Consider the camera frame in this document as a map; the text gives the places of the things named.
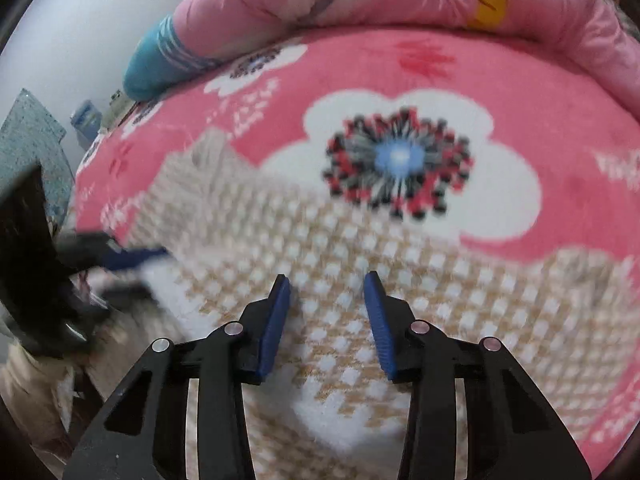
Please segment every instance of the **checkered cloth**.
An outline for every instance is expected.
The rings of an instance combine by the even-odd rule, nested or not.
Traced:
[[[244,388],[260,480],[396,477],[410,394],[378,364],[362,297],[369,270],[447,335],[500,338],[574,438],[585,435],[634,352],[640,320],[623,269],[580,250],[532,266],[471,254],[270,180],[225,138],[210,131],[167,157],[130,243],[163,244],[177,256],[147,269],[147,279],[192,338],[237,319],[278,273],[290,277],[298,297],[275,370],[260,388]],[[458,397],[464,478],[462,391]],[[196,478],[189,414],[188,473]]]

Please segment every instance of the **pink bedsheet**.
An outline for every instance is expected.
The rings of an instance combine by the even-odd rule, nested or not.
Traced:
[[[395,151],[391,130],[388,158],[367,161],[350,149],[327,171],[336,133],[353,128],[358,116],[389,129],[401,108],[433,128],[446,120],[443,134],[455,142],[468,138],[468,153],[446,155],[460,157],[442,203],[429,177],[418,182],[420,192],[407,183],[402,172],[422,155]],[[380,206],[397,221],[523,262],[571,246],[603,250],[638,278],[640,125],[577,66],[531,43],[341,28],[305,32],[241,58],[97,139],[78,171],[78,229],[125,238],[165,156],[209,126],[228,132],[252,164],[309,192],[375,206],[385,185],[380,171],[390,168],[404,187],[394,186],[390,204]],[[599,420],[574,435],[595,474],[639,418],[640,349]]]

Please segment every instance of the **bed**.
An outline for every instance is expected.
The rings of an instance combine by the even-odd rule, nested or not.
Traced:
[[[443,144],[406,142],[421,129]],[[212,130],[244,163],[302,195],[540,272],[586,251],[636,290],[638,118],[539,44],[407,26],[298,30],[165,91],[99,136],[78,169],[77,229],[126,240],[167,156]],[[213,328],[182,322],[190,336]],[[500,327],[476,330],[522,344]],[[637,336],[631,327],[612,341],[630,350],[602,392],[554,405],[594,476],[640,419]]]

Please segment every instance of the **black and red stamen pattern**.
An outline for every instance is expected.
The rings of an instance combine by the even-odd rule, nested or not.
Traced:
[[[447,194],[462,192],[474,165],[468,137],[444,119],[421,119],[415,108],[388,118],[356,116],[328,143],[331,167],[322,172],[332,196],[394,218],[421,220],[447,211]]]
[[[266,50],[261,50],[255,54],[247,57],[243,60],[233,72],[229,75],[231,79],[236,79],[248,74],[252,74],[264,68],[267,63],[270,63],[280,55],[281,49],[279,47],[271,47]]]

